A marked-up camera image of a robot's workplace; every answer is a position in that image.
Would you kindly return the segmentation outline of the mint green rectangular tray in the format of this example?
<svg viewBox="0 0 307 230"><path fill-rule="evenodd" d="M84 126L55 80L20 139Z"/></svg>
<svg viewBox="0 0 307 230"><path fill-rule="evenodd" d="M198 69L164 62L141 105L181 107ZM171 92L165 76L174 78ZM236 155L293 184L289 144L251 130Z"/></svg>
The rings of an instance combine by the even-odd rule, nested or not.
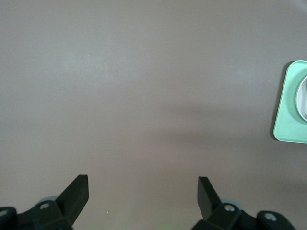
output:
<svg viewBox="0 0 307 230"><path fill-rule="evenodd" d="M296 107L296 93L307 77L307 61L291 63L285 72L273 135L278 141L307 144L307 121Z"/></svg>

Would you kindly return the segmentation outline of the white round plate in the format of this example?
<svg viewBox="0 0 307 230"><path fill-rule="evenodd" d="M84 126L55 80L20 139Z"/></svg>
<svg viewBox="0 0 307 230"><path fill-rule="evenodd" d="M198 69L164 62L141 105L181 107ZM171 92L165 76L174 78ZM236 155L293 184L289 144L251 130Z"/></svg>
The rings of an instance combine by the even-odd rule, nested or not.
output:
<svg viewBox="0 0 307 230"><path fill-rule="evenodd" d="M307 76L302 79L297 88L295 104L298 114L307 122Z"/></svg>

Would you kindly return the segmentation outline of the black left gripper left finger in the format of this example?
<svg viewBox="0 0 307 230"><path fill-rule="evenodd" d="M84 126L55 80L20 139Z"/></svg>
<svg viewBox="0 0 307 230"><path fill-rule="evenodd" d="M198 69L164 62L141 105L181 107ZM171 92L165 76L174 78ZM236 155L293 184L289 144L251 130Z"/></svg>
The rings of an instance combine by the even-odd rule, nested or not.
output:
<svg viewBox="0 0 307 230"><path fill-rule="evenodd" d="M55 199L44 199L28 211L0 207L0 230L74 230L89 199L87 175L78 175Z"/></svg>

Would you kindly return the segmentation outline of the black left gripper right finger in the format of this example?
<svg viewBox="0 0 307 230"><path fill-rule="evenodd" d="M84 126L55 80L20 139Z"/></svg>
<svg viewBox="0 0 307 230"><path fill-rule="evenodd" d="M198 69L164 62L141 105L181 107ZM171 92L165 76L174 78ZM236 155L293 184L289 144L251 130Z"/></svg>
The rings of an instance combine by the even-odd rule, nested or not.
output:
<svg viewBox="0 0 307 230"><path fill-rule="evenodd" d="M292 223L274 211L253 217L237 205L222 202L209 178L198 178L197 202L202 219L191 230L295 230Z"/></svg>

